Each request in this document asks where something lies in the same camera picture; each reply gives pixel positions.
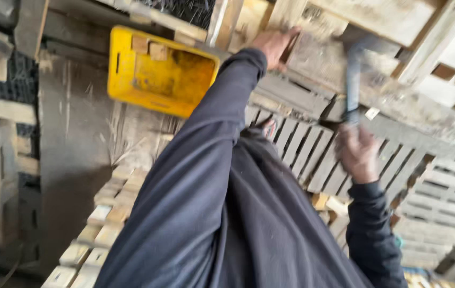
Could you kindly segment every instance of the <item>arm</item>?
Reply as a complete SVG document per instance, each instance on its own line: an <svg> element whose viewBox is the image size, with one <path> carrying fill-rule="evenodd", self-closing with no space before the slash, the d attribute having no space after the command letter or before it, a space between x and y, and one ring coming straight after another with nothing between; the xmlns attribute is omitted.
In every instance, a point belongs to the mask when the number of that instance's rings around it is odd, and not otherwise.
<svg viewBox="0 0 455 288"><path fill-rule="evenodd" d="M356 133L354 129L343 125L338 136L338 157L354 181L348 191L353 198L346 232L350 258L375 287L407 287L400 249L389 227L386 198L379 187L378 144L366 130Z"/></svg>
<svg viewBox="0 0 455 288"><path fill-rule="evenodd" d="M279 53L277 59L291 38L278 34L286 43L273 50ZM189 120L156 160L96 288L191 286L218 277L219 271L211 267L220 267L214 263L222 261L217 250L223 247L219 243L224 240L232 149L244 127L250 92L265 74L267 59L273 59L268 47L257 47L222 65ZM275 68L273 61L269 68Z"/></svg>
<svg viewBox="0 0 455 288"><path fill-rule="evenodd" d="M353 198L346 233L350 258L375 287L407 287L386 198L378 185L378 181L354 184L348 191Z"/></svg>

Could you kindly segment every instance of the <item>fingers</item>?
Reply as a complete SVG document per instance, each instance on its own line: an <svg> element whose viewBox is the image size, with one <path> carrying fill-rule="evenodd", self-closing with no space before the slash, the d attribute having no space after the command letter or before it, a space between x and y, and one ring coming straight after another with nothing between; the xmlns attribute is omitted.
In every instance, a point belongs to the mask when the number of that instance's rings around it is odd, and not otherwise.
<svg viewBox="0 0 455 288"><path fill-rule="evenodd" d="M277 67L276 67L276 68L277 68L281 73L285 73L285 72L286 72L286 69L287 69L286 64L283 63L283 62L281 62L281 61L277 64Z"/></svg>

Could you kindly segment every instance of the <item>stack of pallets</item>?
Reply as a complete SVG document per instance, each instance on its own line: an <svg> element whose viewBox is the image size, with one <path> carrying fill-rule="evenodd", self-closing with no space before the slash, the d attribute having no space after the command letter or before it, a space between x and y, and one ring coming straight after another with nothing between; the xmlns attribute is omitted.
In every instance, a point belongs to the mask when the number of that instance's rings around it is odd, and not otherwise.
<svg viewBox="0 0 455 288"><path fill-rule="evenodd" d="M435 158L397 207L406 266L435 268L455 246L455 161Z"/></svg>
<svg viewBox="0 0 455 288"><path fill-rule="evenodd" d="M130 216L147 172L117 167L94 197L87 225L62 254L43 288L94 287L108 252Z"/></svg>

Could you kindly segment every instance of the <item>person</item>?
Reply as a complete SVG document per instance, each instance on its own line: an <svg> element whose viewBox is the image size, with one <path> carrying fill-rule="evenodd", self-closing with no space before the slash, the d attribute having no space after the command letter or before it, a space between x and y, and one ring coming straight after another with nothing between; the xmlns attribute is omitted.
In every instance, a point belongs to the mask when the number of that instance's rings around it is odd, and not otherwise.
<svg viewBox="0 0 455 288"><path fill-rule="evenodd" d="M339 130L354 182L348 259L261 129L244 129L251 90L285 69L298 32L264 32L223 63L148 173L96 288L407 287L371 134Z"/></svg>

